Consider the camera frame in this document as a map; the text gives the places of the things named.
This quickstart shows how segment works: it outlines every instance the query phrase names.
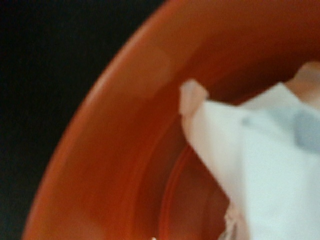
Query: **orange bowl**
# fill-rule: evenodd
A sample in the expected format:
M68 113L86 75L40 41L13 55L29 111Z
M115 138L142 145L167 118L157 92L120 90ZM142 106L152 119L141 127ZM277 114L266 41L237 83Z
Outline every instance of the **orange bowl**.
M320 1L168 1L97 80L43 176L24 240L216 239L228 200L187 147L179 86L238 103L320 59Z

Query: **white napkin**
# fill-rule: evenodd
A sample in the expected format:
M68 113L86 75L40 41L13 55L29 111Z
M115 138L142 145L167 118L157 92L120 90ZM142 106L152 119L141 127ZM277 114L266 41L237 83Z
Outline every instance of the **white napkin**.
M312 69L305 65L290 81L293 92ZM313 97L305 90L301 100L319 106L319 88L308 89ZM320 113L282 83L241 106L207 97L186 82L180 114L187 141L230 198L219 239L320 239Z

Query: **dark background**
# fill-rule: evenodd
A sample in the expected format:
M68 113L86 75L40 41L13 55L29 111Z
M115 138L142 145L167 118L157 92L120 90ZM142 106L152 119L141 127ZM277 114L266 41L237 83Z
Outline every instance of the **dark background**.
M0 0L0 239L21 238L45 167L87 92L163 0Z

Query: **bowl rim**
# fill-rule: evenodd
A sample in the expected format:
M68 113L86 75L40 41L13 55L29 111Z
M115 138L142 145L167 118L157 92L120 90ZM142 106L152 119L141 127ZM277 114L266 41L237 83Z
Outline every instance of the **bowl rim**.
M112 76L119 71L126 57L135 54L141 45L150 41L154 32L161 28L170 19L170 16L174 15L185 3L186 0L165 0L133 35L128 38L126 43L101 72L73 114L50 157L25 220L21 239L35 239L37 236L38 229L41 226L41 223L37 219L48 205L59 173L67 161L66 157L70 152L69 149L71 149L76 139L80 136L86 124L88 124L94 110L98 107L98 102L111 90L111 83L114 82L113 80L116 80Z

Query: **tissue paper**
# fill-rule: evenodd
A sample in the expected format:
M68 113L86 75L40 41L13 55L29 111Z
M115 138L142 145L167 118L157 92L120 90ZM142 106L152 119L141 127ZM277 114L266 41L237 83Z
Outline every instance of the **tissue paper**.
M315 66L304 65L288 87L278 83L240 106L207 100L195 80L181 86L185 137L230 199L220 240L319 239Z

